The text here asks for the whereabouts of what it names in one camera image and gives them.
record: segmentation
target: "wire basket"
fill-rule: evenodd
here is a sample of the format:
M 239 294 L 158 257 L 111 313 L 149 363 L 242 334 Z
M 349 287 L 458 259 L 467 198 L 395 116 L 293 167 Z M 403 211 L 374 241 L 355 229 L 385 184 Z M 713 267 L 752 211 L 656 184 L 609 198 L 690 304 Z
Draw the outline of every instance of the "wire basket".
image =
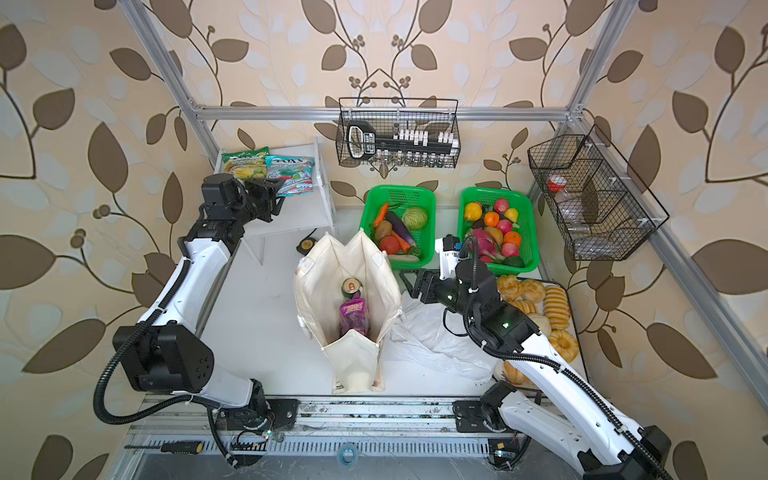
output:
M 447 98 L 340 98 L 339 165 L 455 168 L 457 108 L 458 100 Z
M 626 260 L 669 219 L 621 152 L 626 171 L 608 163 L 605 138 L 593 127 L 528 149 L 531 172 L 574 260 Z

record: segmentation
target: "plastic bag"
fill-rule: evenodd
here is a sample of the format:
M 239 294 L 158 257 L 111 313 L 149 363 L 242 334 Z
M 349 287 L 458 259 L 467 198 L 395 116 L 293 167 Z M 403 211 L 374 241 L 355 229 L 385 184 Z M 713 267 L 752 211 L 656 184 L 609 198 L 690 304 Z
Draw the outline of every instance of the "plastic bag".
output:
M 429 369 L 486 382 L 496 359 L 483 352 L 469 337 L 457 337 L 442 326 L 445 309 L 439 303 L 425 305 L 409 296 L 402 298 L 402 322 L 392 325 L 381 360 L 409 361 Z M 448 312 L 446 325 L 463 333 L 462 316 Z
M 281 157 L 266 156 L 266 177 L 285 180 L 277 195 L 292 197 L 308 194 L 312 191 L 312 166 L 315 159 L 311 157 Z
M 236 154 L 223 154 L 221 156 L 221 171 L 232 174 L 235 178 L 246 180 L 247 178 L 266 177 L 266 156 L 270 153 L 268 147 L 259 150 L 248 150 Z

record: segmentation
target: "bread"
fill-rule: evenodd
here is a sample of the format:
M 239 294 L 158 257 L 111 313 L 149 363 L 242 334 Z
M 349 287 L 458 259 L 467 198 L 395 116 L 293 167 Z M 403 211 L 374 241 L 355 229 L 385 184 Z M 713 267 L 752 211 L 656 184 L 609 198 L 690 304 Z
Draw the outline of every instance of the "bread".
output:
M 573 362 L 578 355 L 578 342 L 565 330 L 553 331 L 549 336 L 549 343 L 568 363 Z
M 529 313 L 538 313 L 536 304 L 530 300 L 515 300 L 514 302 L 510 302 L 510 304 L 518 307 L 525 315 L 528 315 Z
M 539 315 L 537 313 L 529 313 L 528 318 L 533 320 L 533 323 L 538 326 L 538 329 L 541 330 L 541 333 L 544 334 L 547 338 L 552 334 L 552 327 L 549 324 L 549 318 L 543 315 Z
M 522 385 L 531 381 L 527 376 L 523 375 L 523 372 L 512 366 L 510 362 L 504 362 L 504 376 L 507 377 L 507 381 L 512 385 Z
M 571 319 L 571 309 L 568 306 L 568 297 L 565 290 L 556 285 L 550 285 L 546 288 L 544 297 L 544 315 L 549 318 L 549 323 L 553 330 L 564 330 L 568 328 Z
M 518 278 L 514 275 L 503 275 L 496 280 L 498 292 L 502 298 L 509 303 L 514 302 L 523 294 L 523 287 Z
M 522 281 L 522 286 L 524 299 L 530 300 L 533 303 L 540 303 L 544 300 L 546 290 L 542 282 L 529 278 L 528 280 Z

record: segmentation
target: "white tote bag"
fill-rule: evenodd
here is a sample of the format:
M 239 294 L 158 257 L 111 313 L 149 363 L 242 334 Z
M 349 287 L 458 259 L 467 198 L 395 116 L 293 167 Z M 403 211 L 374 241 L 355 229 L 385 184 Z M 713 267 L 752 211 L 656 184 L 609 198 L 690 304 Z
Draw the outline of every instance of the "white tote bag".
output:
M 362 284 L 370 338 L 354 329 L 339 338 L 339 307 L 345 302 L 341 286 L 350 277 Z M 362 229 L 347 245 L 326 233 L 299 262 L 293 289 L 299 324 L 317 339 L 333 365 L 333 393 L 382 390 L 381 342 L 402 313 L 400 288 L 386 253 Z

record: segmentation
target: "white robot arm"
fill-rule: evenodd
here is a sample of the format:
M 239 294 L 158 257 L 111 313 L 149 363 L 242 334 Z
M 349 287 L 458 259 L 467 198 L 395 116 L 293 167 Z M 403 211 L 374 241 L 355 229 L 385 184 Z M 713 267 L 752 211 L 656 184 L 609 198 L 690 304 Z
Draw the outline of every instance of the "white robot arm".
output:
M 501 298 L 495 276 L 478 261 L 476 239 L 469 237 L 466 242 L 475 250 L 471 259 L 466 255 L 469 245 L 463 247 L 456 237 L 448 235 L 435 242 L 440 273 L 401 271 L 411 297 L 421 296 L 424 303 L 439 302 L 461 313 L 473 342 L 489 355 L 510 361 L 566 417 L 500 382 L 484 395 L 489 402 L 485 405 L 489 426 L 503 429 L 506 425 L 530 435 L 584 478 L 668 480 L 663 464 L 669 438 L 658 427 L 644 429 L 620 412 L 562 360 L 536 324 Z M 407 273 L 416 274 L 413 286 Z

